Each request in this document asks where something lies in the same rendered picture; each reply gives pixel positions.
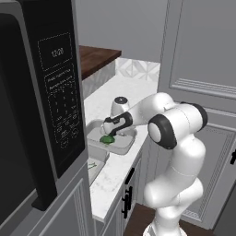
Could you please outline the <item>grey tupperware container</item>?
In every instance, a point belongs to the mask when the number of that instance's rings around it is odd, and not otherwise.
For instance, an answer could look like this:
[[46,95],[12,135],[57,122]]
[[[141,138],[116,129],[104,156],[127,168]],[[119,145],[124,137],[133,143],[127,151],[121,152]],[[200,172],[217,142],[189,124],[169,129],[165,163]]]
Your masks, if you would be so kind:
[[97,178],[101,169],[105,165],[105,162],[97,160],[97,159],[93,159],[93,158],[88,158],[88,167],[93,164],[96,164],[97,167],[88,170],[89,184],[92,184],[94,182],[94,180]]
[[108,150],[117,155],[125,155],[136,140],[137,131],[135,129],[124,131],[124,134],[114,137],[115,142],[109,145],[100,142],[102,134],[100,127],[102,120],[96,119],[87,125],[87,139],[90,146]]

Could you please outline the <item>grey cabinet panel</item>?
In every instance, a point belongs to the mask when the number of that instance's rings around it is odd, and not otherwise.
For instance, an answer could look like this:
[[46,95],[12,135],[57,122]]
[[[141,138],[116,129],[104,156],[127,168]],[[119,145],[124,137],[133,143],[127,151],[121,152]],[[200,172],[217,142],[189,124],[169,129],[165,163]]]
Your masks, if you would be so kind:
[[17,226],[0,236],[95,236],[89,193],[88,165],[76,165],[58,182],[58,196],[42,212],[33,208]]

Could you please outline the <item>black microwave oven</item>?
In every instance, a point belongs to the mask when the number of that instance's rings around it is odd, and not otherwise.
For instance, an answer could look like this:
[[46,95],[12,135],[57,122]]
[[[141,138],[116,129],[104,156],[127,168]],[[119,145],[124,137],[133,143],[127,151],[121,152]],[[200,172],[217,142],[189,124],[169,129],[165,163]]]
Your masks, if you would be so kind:
[[0,0],[0,225],[85,149],[72,0]]

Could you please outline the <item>dark wooden shelf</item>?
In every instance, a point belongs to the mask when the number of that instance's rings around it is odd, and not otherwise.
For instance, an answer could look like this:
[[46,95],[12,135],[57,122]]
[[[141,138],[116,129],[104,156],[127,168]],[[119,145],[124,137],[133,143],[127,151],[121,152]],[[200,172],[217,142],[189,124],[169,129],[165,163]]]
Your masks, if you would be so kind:
[[82,79],[93,75],[95,72],[108,65],[122,55],[120,50],[79,46]]

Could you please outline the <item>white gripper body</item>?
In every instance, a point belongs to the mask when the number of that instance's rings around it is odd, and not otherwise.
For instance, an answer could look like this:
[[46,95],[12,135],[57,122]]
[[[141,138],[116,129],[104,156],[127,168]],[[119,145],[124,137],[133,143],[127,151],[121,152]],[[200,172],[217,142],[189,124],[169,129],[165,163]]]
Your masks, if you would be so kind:
[[117,119],[112,119],[111,117],[107,117],[103,123],[104,132],[109,136],[115,136],[117,124],[118,124]]

